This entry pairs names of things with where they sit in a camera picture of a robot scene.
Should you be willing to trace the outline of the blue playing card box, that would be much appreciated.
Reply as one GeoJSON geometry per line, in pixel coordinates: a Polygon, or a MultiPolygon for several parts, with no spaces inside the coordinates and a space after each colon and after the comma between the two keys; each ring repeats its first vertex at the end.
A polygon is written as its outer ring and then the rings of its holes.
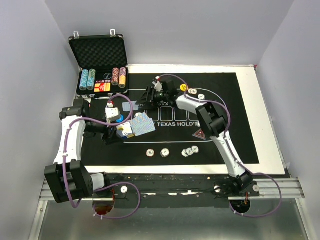
{"type": "Polygon", "coordinates": [[[135,136],[129,121],[118,125],[116,127],[116,133],[122,139],[129,139],[135,136]]]}

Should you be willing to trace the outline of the blue small blind button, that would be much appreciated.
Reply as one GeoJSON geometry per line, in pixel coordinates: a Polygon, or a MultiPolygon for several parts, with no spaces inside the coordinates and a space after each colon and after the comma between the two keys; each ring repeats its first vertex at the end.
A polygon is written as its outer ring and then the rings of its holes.
{"type": "Polygon", "coordinates": [[[124,120],[124,116],[121,115],[119,119],[116,120],[117,123],[121,123],[124,120]]]}

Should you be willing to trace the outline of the blue backed card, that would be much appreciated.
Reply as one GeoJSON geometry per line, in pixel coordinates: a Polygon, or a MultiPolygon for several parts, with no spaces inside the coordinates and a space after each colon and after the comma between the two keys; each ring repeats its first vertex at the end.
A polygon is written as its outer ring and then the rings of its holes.
{"type": "MultiPolygon", "coordinates": [[[[139,110],[139,106],[137,105],[137,101],[132,101],[131,104],[132,104],[133,111],[139,110]]],[[[131,111],[131,104],[129,102],[123,102],[122,103],[122,110],[124,112],[130,112],[131,111]]]]}

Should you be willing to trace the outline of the blue backed card fan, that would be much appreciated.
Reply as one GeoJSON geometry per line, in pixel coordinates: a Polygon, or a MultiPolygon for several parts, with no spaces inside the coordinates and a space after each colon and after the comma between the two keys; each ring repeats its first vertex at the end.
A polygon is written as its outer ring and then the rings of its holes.
{"type": "Polygon", "coordinates": [[[141,113],[130,121],[131,129],[136,137],[154,132],[156,130],[153,119],[146,113],[141,113]]]}

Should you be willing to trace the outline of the yellow big blind button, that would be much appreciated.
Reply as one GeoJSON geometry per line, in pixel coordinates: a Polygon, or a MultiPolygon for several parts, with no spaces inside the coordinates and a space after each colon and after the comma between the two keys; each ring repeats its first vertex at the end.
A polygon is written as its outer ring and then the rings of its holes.
{"type": "Polygon", "coordinates": [[[181,91],[185,92],[188,89],[188,86],[186,84],[181,84],[179,88],[181,91]]]}

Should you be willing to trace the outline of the red poker chip stack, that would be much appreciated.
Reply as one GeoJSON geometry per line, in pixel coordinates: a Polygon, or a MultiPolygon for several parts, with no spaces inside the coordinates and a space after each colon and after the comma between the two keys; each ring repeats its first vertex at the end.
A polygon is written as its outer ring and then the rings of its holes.
{"type": "Polygon", "coordinates": [[[146,155],[147,155],[148,157],[153,157],[153,156],[155,155],[155,151],[154,151],[153,149],[148,149],[148,150],[146,151],[146,155]]]}

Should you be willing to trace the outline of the grey poker chip stack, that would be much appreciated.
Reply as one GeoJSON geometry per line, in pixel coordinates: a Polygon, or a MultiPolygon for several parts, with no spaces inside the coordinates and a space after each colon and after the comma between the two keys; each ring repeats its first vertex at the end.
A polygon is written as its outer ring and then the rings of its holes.
{"type": "Polygon", "coordinates": [[[168,148],[163,148],[160,151],[160,155],[161,155],[161,157],[166,158],[170,155],[170,150],[168,148]]]}

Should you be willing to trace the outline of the red triangular dealer button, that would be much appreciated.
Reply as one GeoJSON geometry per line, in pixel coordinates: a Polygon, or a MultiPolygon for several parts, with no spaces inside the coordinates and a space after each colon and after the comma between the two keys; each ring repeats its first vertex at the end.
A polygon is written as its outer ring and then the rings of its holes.
{"type": "Polygon", "coordinates": [[[206,136],[201,128],[199,130],[197,130],[192,136],[195,138],[204,140],[204,141],[206,140],[206,136]]]}

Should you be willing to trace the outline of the blue poker chip stack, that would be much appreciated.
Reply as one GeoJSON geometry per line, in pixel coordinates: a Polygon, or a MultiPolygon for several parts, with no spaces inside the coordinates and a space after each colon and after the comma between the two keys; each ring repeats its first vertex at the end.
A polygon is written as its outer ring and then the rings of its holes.
{"type": "Polygon", "coordinates": [[[199,147],[194,145],[194,146],[189,147],[187,149],[183,149],[181,152],[181,155],[186,158],[186,157],[190,157],[193,154],[197,154],[197,153],[199,153],[199,147]]]}

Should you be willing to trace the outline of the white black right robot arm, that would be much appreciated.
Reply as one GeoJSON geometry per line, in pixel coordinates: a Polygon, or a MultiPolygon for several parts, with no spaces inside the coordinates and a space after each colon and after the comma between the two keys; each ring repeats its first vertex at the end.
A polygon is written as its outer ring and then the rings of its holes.
{"type": "Polygon", "coordinates": [[[210,138],[218,149],[231,178],[230,191],[241,196],[253,182],[253,174],[242,162],[234,147],[229,128],[231,115],[224,102],[198,99],[190,96],[191,89],[186,82],[179,92],[173,80],[156,77],[149,84],[137,104],[145,110],[153,110],[160,103],[167,103],[183,111],[195,114],[205,137],[210,138]]]}

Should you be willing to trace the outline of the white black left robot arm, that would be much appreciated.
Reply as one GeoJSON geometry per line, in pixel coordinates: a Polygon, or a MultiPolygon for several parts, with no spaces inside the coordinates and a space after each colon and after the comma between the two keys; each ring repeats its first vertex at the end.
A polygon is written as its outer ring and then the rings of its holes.
{"type": "Polygon", "coordinates": [[[64,107],[59,113],[62,134],[58,153],[52,165],[46,166],[44,176],[57,203],[71,202],[91,197],[96,193],[104,198],[110,194],[110,180],[105,172],[90,174],[81,161],[83,135],[85,132],[111,137],[115,130],[105,123],[113,124],[121,119],[120,111],[113,103],[105,108],[104,120],[89,120],[90,104],[75,99],[73,106],[64,107]]]}

